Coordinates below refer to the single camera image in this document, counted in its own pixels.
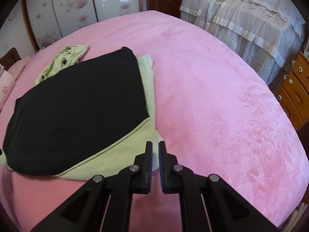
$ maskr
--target pink bedsheet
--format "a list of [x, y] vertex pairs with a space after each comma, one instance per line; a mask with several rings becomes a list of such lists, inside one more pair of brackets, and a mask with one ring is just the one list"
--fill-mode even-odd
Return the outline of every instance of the pink bedsheet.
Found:
[[[0, 114], [0, 144], [15, 99], [63, 47], [77, 44], [90, 45], [84, 60], [122, 46], [137, 57], [151, 55], [157, 130], [179, 163], [201, 175], [219, 174], [277, 226], [299, 204], [309, 181], [308, 159], [266, 84], [211, 34], [155, 11], [88, 26], [36, 54]], [[23, 232], [84, 183], [3, 168], [0, 177], [3, 206]], [[130, 231], [181, 231], [178, 196], [162, 194], [158, 171], [151, 194], [133, 198]]]

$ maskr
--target pink pillow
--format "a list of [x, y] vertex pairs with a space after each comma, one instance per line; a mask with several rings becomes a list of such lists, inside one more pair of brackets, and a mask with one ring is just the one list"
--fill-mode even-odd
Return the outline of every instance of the pink pillow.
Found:
[[15, 85], [15, 79], [6, 70], [3, 71], [0, 77], [0, 112], [9, 97], [13, 87]]
[[31, 60], [31, 57], [27, 56], [23, 58], [22, 60], [17, 61], [7, 70], [7, 72], [11, 74], [16, 81], [30, 60]]

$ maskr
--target wooden dresser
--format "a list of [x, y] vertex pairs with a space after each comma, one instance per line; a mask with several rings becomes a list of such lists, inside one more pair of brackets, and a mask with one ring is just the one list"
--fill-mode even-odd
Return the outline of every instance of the wooden dresser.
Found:
[[296, 131], [300, 130], [309, 120], [309, 60], [302, 52], [275, 96]]

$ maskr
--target wooden headboard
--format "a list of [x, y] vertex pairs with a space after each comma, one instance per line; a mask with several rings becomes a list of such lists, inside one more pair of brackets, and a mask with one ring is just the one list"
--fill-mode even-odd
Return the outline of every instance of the wooden headboard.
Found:
[[8, 70], [18, 60], [21, 60], [17, 50], [13, 47], [7, 54], [0, 58], [0, 64], [4, 66], [5, 70]]

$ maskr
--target wall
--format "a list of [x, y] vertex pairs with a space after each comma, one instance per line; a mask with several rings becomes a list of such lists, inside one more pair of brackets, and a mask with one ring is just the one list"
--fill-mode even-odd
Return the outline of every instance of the wall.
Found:
[[19, 0], [0, 29], [0, 57], [15, 47], [21, 58], [34, 54]]

